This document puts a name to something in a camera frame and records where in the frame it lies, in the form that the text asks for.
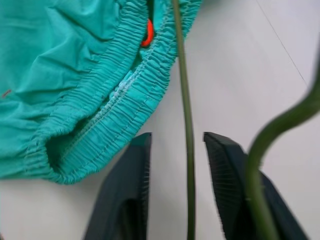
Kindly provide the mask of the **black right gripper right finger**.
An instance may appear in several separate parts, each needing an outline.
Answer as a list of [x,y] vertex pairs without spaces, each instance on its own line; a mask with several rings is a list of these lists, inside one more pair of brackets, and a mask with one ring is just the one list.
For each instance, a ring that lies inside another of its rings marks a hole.
[[[210,175],[216,206],[226,240],[263,240],[257,231],[245,194],[247,154],[232,139],[205,132]],[[280,240],[309,240],[281,194],[263,174],[264,195]]]

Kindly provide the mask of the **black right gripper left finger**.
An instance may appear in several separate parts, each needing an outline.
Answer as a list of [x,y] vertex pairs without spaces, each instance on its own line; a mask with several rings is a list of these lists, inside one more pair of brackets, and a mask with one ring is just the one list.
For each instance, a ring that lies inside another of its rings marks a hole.
[[112,161],[83,240],[147,240],[151,146],[143,133]]

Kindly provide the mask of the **olive green wire hanger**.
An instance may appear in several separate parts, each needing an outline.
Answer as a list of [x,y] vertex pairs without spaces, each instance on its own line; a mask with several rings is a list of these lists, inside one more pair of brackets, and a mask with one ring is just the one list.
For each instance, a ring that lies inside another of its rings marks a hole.
[[[187,64],[179,0],[171,0],[175,21],[176,49],[178,56],[180,88],[184,114],[186,142],[187,185],[187,240],[196,236],[196,177],[194,130]],[[255,225],[264,240],[280,240],[267,200],[264,196],[260,167],[263,157],[273,142],[285,132],[309,121],[320,113],[320,43],[313,75],[313,83],[307,95],[296,105],[271,120],[254,139],[245,164],[245,195]]]

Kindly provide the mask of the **green shorts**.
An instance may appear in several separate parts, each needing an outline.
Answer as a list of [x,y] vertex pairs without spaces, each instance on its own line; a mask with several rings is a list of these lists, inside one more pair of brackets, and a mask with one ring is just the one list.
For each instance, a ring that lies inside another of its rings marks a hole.
[[172,0],[0,0],[0,180],[74,184],[162,100]]

